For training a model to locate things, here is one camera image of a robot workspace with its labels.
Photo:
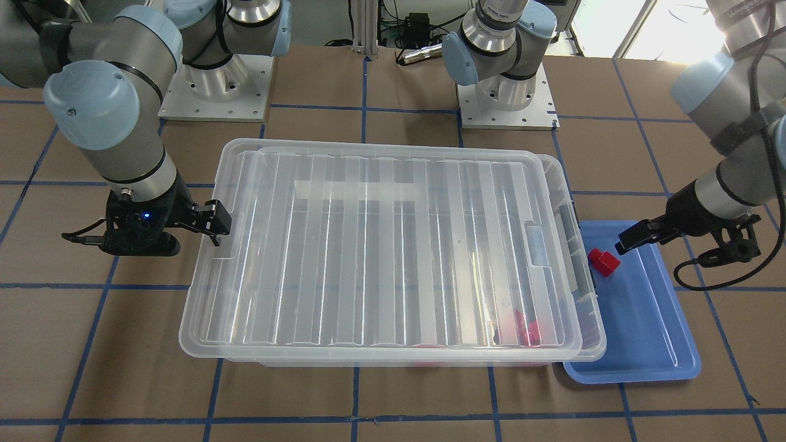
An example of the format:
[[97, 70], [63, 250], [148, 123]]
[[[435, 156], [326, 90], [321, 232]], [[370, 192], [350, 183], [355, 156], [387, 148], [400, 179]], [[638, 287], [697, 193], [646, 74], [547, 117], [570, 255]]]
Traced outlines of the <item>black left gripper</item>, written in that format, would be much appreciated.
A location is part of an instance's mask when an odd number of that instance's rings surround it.
[[748, 263], [761, 254], [754, 230], [760, 219], [752, 206], [732, 198], [719, 182], [691, 182], [668, 199], [664, 214], [618, 234], [615, 250], [625, 255], [643, 244], [710, 235], [716, 246], [699, 255], [700, 266]]

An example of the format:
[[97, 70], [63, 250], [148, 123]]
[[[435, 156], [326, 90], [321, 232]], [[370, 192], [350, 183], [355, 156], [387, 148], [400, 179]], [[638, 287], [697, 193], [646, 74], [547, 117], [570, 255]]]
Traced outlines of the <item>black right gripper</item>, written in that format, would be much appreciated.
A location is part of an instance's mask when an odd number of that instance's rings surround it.
[[158, 198], [134, 202], [112, 192], [106, 205], [106, 232], [99, 249], [111, 255], [177, 255], [179, 241], [169, 228], [206, 235], [220, 247], [221, 235], [229, 235], [232, 215], [219, 200], [196, 204], [181, 178]]

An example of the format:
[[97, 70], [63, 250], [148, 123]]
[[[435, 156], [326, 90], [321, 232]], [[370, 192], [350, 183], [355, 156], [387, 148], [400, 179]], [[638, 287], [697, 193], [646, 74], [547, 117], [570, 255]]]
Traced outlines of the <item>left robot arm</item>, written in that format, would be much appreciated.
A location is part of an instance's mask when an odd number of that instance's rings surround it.
[[[749, 262], [760, 254], [754, 209], [784, 190], [784, 2], [709, 1], [724, 50], [677, 76], [671, 96], [723, 160], [671, 196], [665, 213], [618, 235], [617, 252], [679, 237], [711, 235], [706, 268]], [[446, 70], [456, 84], [494, 77], [530, 83], [556, 17], [534, 1], [479, 1], [459, 31], [443, 38]]]

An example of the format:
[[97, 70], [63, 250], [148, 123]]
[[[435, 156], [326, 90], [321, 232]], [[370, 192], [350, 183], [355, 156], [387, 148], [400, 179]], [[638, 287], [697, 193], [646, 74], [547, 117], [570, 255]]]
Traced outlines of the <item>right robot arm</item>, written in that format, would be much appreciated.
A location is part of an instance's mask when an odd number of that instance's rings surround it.
[[77, 1], [2, 2], [2, 86], [39, 88], [61, 133], [107, 182], [106, 213], [62, 234], [110, 255], [169, 257], [172, 228], [230, 234], [221, 201], [197, 204], [159, 134], [159, 110], [179, 68], [198, 95], [242, 90], [242, 54], [283, 56], [289, 1], [166, 1], [124, 7], [109, 23], [79, 20]]

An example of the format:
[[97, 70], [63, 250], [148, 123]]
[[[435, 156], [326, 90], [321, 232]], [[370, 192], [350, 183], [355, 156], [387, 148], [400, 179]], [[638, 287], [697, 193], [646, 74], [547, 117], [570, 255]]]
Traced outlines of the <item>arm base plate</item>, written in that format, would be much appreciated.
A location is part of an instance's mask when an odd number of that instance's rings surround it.
[[456, 92], [464, 129], [553, 131], [561, 126], [542, 66], [530, 79], [499, 75], [457, 85]]
[[158, 115], [170, 121], [263, 123], [275, 61], [272, 56], [236, 54], [211, 70], [181, 66]]

